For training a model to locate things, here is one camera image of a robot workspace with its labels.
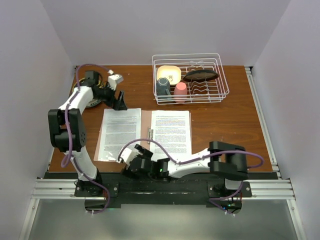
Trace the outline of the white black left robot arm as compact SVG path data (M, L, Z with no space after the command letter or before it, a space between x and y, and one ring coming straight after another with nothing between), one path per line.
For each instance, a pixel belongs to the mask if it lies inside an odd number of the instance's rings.
M108 74L106 83L102 83L97 71L86 71L82 80L76 74L76 86L70 97L59 108L49 110L47 115L51 145L64 154L61 167L72 164L78 180L87 182L85 189L92 196L99 196L104 184L99 180L99 170L86 149L87 132L82 114L92 100L101 101L116 111L127 109L124 92L120 91L116 97L123 76L112 70Z

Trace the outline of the printed paper document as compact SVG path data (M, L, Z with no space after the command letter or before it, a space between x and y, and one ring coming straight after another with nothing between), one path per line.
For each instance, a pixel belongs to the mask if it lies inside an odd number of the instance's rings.
M174 159L192 154L191 114L185 110L154 110L151 112L151 139L159 143Z
M94 160L115 162L124 145L141 137L141 116L140 108L104 109Z

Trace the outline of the black folder clip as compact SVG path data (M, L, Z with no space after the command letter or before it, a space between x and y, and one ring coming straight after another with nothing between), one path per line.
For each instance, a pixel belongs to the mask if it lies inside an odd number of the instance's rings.
M147 130L147 144L150 145L151 140L153 139L153 129L151 127Z

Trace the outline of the pink file folder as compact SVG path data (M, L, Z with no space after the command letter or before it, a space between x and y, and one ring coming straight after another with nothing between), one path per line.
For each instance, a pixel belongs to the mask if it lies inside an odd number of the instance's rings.
M141 109L141 132L140 132L140 138L142 141L140 144L150 150L153 153L153 160L156 159L162 159L165 158L166 155L164 151L166 151L159 143L157 143L154 140L150 141L150 144L147 144L148 140L148 128L151 128L151 120L152 120L152 112L154 110L142 110ZM192 125L192 119L191 119L191 114L190 114L190 130L191 130L191 125Z

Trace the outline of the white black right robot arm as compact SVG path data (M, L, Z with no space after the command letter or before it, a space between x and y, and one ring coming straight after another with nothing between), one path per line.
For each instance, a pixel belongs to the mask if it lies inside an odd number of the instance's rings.
M131 150L123 147L116 159L125 164L122 174L132 179L149 177L152 180L180 179L197 173L210 173L223 178L223 192L230 197L240 190L240 181L248 180L246 149L242 146L221 141L212 141L209 147L198 152L189 160L173 159L167 151L165 158L152 160L150 150L136 144Z

